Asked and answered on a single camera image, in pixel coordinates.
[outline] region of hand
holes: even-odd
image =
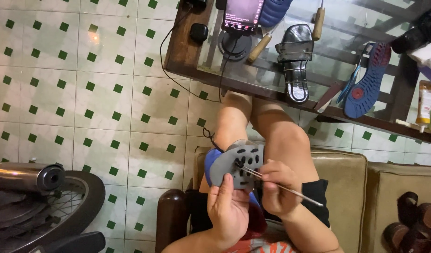
[[[302,198],[277,186],[280,184],[286,188],[301,192],[301,182],[295,172],[282,162],[268,160],[259,172],[263,174],[262,205],[269,213],[281,219],[292,213]]]
[[[232,175],[223,177],[220,187],[212,186],[208,195],[208,215],[212,221],[213,239],[221,250],[236,244],[248,227],[248,194],[234,190]]]

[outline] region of red circle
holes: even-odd
[[[354,99],[360,99],[362,98],[362,96],[364,95],[364,91],[361,88],[354,88],[353,91],[351,92],[351,95],[353,96]]]

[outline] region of charging cable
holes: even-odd
[[[189,4],[189,10],[186,12],[186,14],[180,19],[180,20],[178,20],[178,22],[176,22],[176,24],[172,27],[172,29],[170,29],[170,31],[167,33],[167,35],[165,36],[165,38],[164,38],[164,40],[162,41],[162,43],[161,43],[161,46],[159,47],[159,56],[161,57],[161,67],[162,67],[162,71],[164,72],[164,74],[168,77],[168,78],[170,78],[172,81],[174,81],[176,84],[178,84],[181,88],[183,88],[183,89],[185,89],[186,91],[188,91],[190,94],[192,94],[192,95],[194,95],[194,96],[196,96],[196,97],[199,97],[197,94],[195,94],[195,93],[193,93],[193,92],[191,92],[190,90],[188,90],[188,89],[186,89],[184,86],[182,86],[181,84],[179,84],[177,81],[175,81],[173,78],[171,78],[168,74],[167,74],[167,72],[165,71],[165,69],[164,69],[164,64],[162,63],[162,44],[164,44],[164,42],[165,42],[165,40],[167,39],[167,37],[170,35],[170,33],[174,30],[174,29],[176,29],[178,26],[179,26],[179,23],[181,23],[181,21],[182,20],[184,20],[187,16],[188,16],[188,14],[190,13],[190,10],[192,9],[192,7],[193,7],[193,5],[192,4]],[[220,82],[218,83],[218,101],[216,101],[216,100],[210,100],[210,99],[206,99],[207,101],[211,101],[211,102],[218,102],[218,103],[221,103],[222,102],[222,98],[221,98],[221,95],[220,95],[220,90],[221,90],[221,87],[222,87],[222,79],[223,79],[223,73],[225,72],[225,67],[226,67],[226,63],[228,63],[228,61],[229,61],[229,57],[231,56],[231,54],[232,54],[232,52],[234,51],[234,49],[235,49],[235,47],[236,47],[236,45],[237,45],[237,40],[238,39],[236,39],[236,41],[235,41],[235,43],[234,43],[234,47],[232,48],[232,51],[231,52],[229,52],[229,54],[228,54],[228,57],[227,57],[227,60],[225,61],[225,64],[224,64],[224,66],[223,66],[223,68],[222,68],[222,74],[220,75]]]

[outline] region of glue tube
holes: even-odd
[[[431,113],[431,83],[420,81],[418,96],[418,114],[415,123],[420,126],[420,132],[423,133],[426,126],[430,124]]]

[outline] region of tire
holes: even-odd
[[[67,188],[73,186],[71,183],[81,183],[84,186],[85,192],[81,203],[56,227],[52,227],[47,233],[12,253],[26,253],[39,245],[80,234],[90,225],[103,206],[106,197],[105,186],[98,176],[83,171],[66,171],[64,189],[71,190]]]

